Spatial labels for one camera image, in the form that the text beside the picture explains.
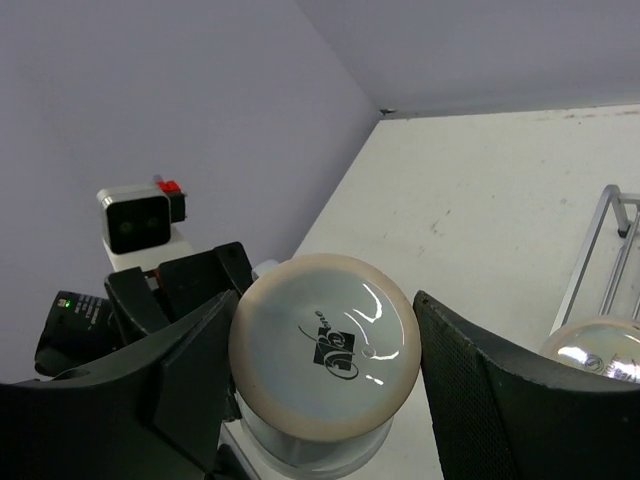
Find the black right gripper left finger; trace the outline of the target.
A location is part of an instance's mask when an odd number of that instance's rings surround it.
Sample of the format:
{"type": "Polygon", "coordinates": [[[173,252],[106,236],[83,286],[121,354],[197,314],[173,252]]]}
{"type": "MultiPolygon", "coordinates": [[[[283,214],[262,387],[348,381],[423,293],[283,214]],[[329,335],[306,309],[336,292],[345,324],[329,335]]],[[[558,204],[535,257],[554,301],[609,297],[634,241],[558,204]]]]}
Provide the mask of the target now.
{"type": "Polygon", "coordinates": [[[50,381],[1,387],[4,479],[235,479],[218,460],[238,296],[50,381]]]}

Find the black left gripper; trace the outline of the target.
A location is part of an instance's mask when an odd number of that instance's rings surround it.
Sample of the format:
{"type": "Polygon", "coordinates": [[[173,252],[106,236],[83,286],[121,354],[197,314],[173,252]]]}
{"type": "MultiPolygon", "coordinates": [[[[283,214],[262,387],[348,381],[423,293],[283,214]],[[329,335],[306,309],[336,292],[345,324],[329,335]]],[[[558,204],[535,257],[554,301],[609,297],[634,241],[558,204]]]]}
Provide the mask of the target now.
{"type": "Polygon", "coordinates": [[[105,289],[121,338],[139,340],[221,293],[243,295],[252,283],[243,244],[231,242],[151,270],[133,267],[113,273],[106,278],[105,289]]]}

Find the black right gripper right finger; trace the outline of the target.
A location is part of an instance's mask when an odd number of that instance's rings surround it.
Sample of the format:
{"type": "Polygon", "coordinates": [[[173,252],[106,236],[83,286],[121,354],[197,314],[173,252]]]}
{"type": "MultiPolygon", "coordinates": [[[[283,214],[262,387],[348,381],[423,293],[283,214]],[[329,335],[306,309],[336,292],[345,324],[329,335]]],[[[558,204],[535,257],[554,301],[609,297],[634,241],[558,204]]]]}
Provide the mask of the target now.
{"type": "Polygon", "coordinates": [[[444,478],[638,478],[638,385],[533,353],[424,291],[413,309],[444,478]]]}

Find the white floral ceramic mug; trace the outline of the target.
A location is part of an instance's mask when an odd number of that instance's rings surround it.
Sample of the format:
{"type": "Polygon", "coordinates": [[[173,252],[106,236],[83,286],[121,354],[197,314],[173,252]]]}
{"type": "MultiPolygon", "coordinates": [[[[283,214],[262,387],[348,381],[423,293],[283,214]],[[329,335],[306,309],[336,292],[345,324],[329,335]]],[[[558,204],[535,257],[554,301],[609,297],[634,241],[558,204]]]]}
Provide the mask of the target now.
{"type": "Polygon", "coordinates": [[[639,323],[611,316],[567,323],[540,354],[563,365],[620,381],[639,382],[639,323]]]}

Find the grey ceramic mug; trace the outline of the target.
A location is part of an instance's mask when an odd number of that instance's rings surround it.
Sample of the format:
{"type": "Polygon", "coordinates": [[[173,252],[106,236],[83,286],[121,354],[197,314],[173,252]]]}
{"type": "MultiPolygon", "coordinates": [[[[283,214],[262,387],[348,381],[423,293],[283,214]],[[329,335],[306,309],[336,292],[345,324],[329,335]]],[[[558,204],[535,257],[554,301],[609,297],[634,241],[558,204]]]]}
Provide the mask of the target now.
{"type": "Polygon", "coordinates": [[[331,253],[257,267],[228,347],[242,427],[291,479],[340,479],[366,465],[421,357],[401,289],[376,267],[331,253]]]}

